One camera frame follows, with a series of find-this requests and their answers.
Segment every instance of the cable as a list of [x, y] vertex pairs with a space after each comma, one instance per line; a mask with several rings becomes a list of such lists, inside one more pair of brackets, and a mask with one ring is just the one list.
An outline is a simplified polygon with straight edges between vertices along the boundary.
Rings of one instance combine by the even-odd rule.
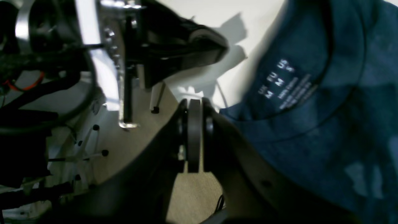
[[22, 106], [31, 103], [44, 95], [48, 95], [57, 91], [67, 90], [72, 86], [76, 85], [80, 80], [80, 73], [78, 71], [66, 73], [64, 78], [57, 79], [48, 83], [41, 84], [36, 88], [33, 88], [29, 92], [22, 94], [20, 97], [16, 98], [9, 104], [7, 104], [1, 112], [12, 112], [13, 110], [18, 110]]
[[70, 130], [70, 135], [72, 136], [72, 139], [74, 141], [74, 144], [76, 145], [77, 143], [77, 132], [74, 128], [72, 128], [71, 126], [64, 124], [65, 127], [67, 127]]
[[89, 50], [86, 50], [84, 52], [84, 57], [87, 61], [88, 68], [91, 71], [91, 75], [90, 75], [91, 83], [90, 83], [90, 88], [89, 88], [88, 94], [86, 95], [84, 100], [75, 109], [73, 109], [69, 113], [59, 117], [57, 120], [50, 121], [47, 123], [42, 123], [39, 125], [26, 126], [26, 127], [0, 126], [0, 136], [23, 135], [23, 134], [28, 134], [28, 133], [32, 133], [32, 132], [39, 132], [39, 131], [47, 130], [47, 129], [64, 124], [67, 120], [74, 118], [80, 112], [85, 110], [87, 108], [87, 106], [91, 103], [91, 101], [94, 99], [96, 87], [97, 87], [97, 74], [95, 71], [93, 61], [91, 60]]
[[214, 211], [214, 214], [222, 210], [222, 208], [224, 207], [224, 200], [225, 200], [224, 195], [221, 195], [219, 197], [219, 200], [217, 201], [216, 210]]
[[36, 80], [36, 82], [34, 82], [32, 85], [25, 87], [25, 88], [19, 88], [15, 85], [15, 83], [11, 83], [9, 80], [7, 80], [5, 82], [5, 84], [8, 84], [8, 86], [10, 87], [10, 89], [15, 90], [15, 91], [20, 91], [20, 92], [26, 92], [28, 90], [31, 90], [33, 88], [35, 88], [37, 85], [41, 84], [43, 82], [45, 73], [44, 72], [40, 72], [40, 77], [39, 79]]
[[6, 103], [6, 94], [4, 93], [4, 89], [1, 86], [0, 86], [0, 91], [1, 91], [1, 94], [3, 96], [3, 101], [2, 101], [1, 106], [0, 106], [0, 109], [1, 109], [1, 108], [3, 108], [4, 104]]

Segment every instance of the red wire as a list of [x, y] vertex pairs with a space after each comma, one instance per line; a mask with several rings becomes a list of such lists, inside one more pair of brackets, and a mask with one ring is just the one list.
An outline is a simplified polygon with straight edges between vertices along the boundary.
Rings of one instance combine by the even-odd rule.
[[[38, 84], [40, 84], [43, 81], [44, 76], [45, 76], [45, 73], [41, 71], [39, 79], [37, 79], [36, 82], [34, 82], [32, 85], [30, 85], [28, 87], [25, 87], [25, 88], [22, 88], [22, 90], [28, 91], [28, 90], [31, 90], [31, 89], [35, 88]], [[7, 80], [4, 84], [8, 84], [8, 86], [12, 90], [19, 91], [19, 89], [16, 88], [13, 84], [11, 84], [9, 80]]]

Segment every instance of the printed size label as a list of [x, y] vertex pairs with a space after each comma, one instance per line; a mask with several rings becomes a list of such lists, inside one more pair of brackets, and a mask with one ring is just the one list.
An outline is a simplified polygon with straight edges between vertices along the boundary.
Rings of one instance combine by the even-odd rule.
[[314, 79], [311, 74], [298, 71], [288, 60], [280, 59], [275, 68], [262, 77], [257, 91], [265, 100], [263, 113], [276, 114], [304, 102], [318, 87]]

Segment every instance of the beige carpet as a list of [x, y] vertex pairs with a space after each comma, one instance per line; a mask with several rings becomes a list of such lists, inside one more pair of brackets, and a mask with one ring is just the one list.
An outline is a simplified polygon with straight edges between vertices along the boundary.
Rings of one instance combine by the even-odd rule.
[[[94, 137], [86, 148], [88, 154], [109, 150], [107, 157], [99, 157], [86, 164], [88, 181], [93, 184], [103, 181], [116, 174], [145, 148], [159, 129], [169, 120], [177, 108], [178, 103], [168, 88], [165, 88], [160, 102], [160, 114], [151, 114], [149, 111], [150, 92], [143, 90], [134, 91], [135, 121], [140, 128], [123, 131], [118, 127], [117, 112], [108, 112], [101, 108], [97, 115], [87, 112], [84, 119], [76, 125], [78, 140], [83, 139], [87, 131], [94, 125], [100, 126], [98, 146], [94, 149]], [[73, 139], [68, 138], [62, 147], [62, 155], [76, 153]], [[76, 174], [74, 164], [53, 163], [50, 170], [54, 176], [49, 177], [47, 186], [69, 181]], [[167, 220], [178, 224], [200, 223], [208, 218], [217, 204], [221, 195], [221, 187], [211, 173], [179, 174], [170, 203]], [[42, 211], [36, 204], [34, 210]]]

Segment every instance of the blue t-shirt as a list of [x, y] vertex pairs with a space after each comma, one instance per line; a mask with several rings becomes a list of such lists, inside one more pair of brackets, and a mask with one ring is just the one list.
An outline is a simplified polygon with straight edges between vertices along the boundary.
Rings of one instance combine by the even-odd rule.
[[291, 0], [225, 115], [275, 169], [364, 223], [398, 223], [398, 10]]

